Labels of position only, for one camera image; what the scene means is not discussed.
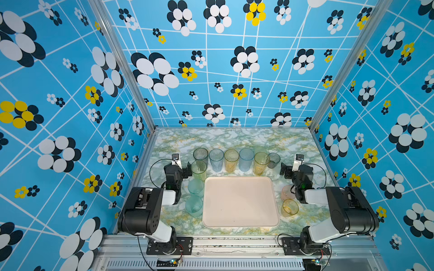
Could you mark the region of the tall amber glass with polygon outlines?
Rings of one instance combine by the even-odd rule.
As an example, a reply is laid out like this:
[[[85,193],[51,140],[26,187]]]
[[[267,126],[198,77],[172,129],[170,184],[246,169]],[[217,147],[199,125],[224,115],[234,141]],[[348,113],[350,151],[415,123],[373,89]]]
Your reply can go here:
[[[232,173],[235,171],[239,158],[239,153],[235,149],[228,149],[224,152],[224,165],[226,172]]]

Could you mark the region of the textured blue glass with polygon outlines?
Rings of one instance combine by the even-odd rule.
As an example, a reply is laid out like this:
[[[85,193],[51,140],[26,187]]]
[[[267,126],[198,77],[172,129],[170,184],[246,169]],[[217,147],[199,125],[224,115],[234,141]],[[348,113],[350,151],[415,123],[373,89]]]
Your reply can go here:
[[[239,152],[239,169],[242,172],[247,172],[250,170],[252,162],[254,160],[255,153],[252,149],[244,148]]]

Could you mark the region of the tall green glass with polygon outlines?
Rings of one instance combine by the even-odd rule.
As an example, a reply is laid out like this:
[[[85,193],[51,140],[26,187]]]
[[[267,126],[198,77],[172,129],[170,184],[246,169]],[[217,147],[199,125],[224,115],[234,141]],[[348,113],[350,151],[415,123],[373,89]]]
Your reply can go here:
[[[204,182],[206,180],[207,168],[207,163],[203,160],[194,161],[191,165],[193,177]]]

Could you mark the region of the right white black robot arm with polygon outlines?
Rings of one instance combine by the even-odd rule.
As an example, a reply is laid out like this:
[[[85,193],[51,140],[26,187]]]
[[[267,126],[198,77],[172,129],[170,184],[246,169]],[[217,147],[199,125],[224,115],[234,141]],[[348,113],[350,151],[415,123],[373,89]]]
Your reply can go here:
[[[379,219],[359,187],[313,188],[313,168],[281,163],[280,175],[292,181],[296,201],[301,204],[326,206],[330,217],[303,228],[298,239],[299,250],[312,255],[334,239],[352,234],[366,235],[379,229]]]

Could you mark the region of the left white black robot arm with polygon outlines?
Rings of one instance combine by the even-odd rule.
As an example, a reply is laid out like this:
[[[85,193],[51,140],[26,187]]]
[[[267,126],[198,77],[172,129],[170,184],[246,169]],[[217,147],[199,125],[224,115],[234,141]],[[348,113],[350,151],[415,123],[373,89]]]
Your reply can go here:
[[[135,237],[147,238],[148,255],[172,254],[177,251],[176,230],[160,220],[163,206],[178,204],[183,179],[192,176],[191,163],[185,168],[172,161],[164,167],[166,182],[162,187],[133,187],[118,218],[118,230]]]

